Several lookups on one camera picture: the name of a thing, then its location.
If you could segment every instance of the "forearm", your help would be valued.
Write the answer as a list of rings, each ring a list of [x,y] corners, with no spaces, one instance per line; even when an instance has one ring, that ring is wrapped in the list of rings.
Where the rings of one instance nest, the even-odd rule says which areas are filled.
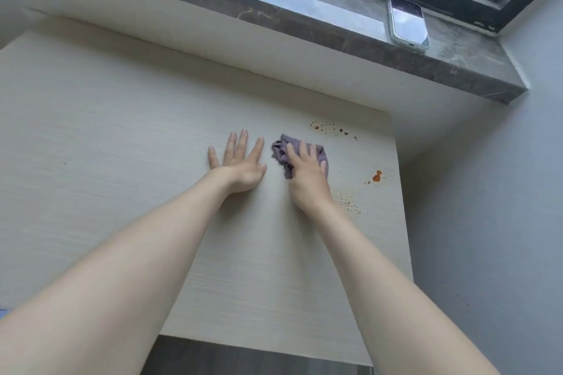
[[[498,374],[472,342],[336,205],[311,214],[383,374]]]
[[[227,196],[222,175],[132,222],[6,317],[0,372],[138,373]]]

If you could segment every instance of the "pinky finger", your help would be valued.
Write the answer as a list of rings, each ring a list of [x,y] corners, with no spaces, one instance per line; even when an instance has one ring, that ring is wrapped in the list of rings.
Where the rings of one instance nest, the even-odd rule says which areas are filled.
[[[219,164],[219,159],[217,158],[217,153],[215,153],[215,148],[213,148],[213,146],[209,146],[209,149],[207,150],[207,158],[209,159],[209,167],[211,169],[215,169],[221,166]]]

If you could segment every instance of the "floor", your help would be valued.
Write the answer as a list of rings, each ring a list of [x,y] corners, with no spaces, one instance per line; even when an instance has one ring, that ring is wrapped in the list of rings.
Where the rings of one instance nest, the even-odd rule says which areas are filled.
[[[369,375],[369,369],[160,335],[141,375]]]

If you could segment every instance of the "person's left hand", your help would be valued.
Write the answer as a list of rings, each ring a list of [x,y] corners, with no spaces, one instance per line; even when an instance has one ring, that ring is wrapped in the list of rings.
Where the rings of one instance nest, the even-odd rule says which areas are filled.
[[[253,189],[260,183],[266,173],[267,166],[264,163],[258,164],[262,149],[264,148],[264,137],[259,137],[256,140],[256,145],[248,157],[245,158],[247,141],[248,131],[246,129],[243,129],[240,133],[238,145],[236,145],[236,132],[231,132],[227,141],[227,148],[225,149],[223,166],[219,163],[215,148],[210,146],[207,153],[209,167],[212,170],[223,170],[228,173],[230,193],[246,192]]]

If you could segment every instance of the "cloth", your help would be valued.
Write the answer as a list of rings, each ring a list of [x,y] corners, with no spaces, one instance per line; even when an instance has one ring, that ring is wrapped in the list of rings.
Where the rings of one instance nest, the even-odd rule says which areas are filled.
[[[299,140],[297,138],[288,137],[285,134],[282,134],[278,141],[272,144],[272,151],[274,154],[272,157],[278,161],[280,165],[284,168],[285,179],[290,180],[293,178],[293,166],[289,163],[289,157],[287,156],[287,144],[292,143],[293,148],[295,149],[295,153],[299,156]],[[327,153],[324,151],[324,147],[322,145],[317,144],[317,160],[320,162],[326,161],[327,163],[327,178],[328,178],[328,158]]]

